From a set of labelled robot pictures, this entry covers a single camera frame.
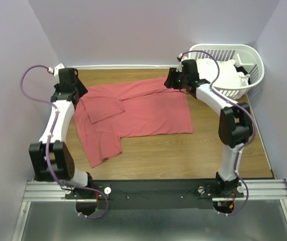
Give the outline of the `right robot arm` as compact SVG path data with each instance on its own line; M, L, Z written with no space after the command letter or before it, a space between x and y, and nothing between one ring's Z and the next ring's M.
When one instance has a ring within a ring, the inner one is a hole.
M221 166L211 191L224 197L239 185L239 165L242 152L253 136L253 118L247 103L233 101L206 79L200 79L194 59L183 60L180 67L170 68L164 86L186 90L219 115L218 135L224 145Z

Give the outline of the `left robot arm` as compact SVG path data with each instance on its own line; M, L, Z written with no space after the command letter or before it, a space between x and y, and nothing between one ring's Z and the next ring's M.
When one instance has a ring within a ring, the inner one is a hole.
M29 155L35 172L35 179L42 182L56 182L68 194L84 199L97 196L92 176L76 168L66 145L70 121L79 99L87 93L78 78L78 70L59 64L47 70L56 80L55 91L48 104L51 115L39 141L31 143Z

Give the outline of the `red t shirt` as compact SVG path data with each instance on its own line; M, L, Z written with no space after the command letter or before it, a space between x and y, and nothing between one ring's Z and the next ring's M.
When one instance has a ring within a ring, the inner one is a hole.
M193 132L186 95L164 82L156 78L88 87L73 117L91 167L121 154L122 138Z

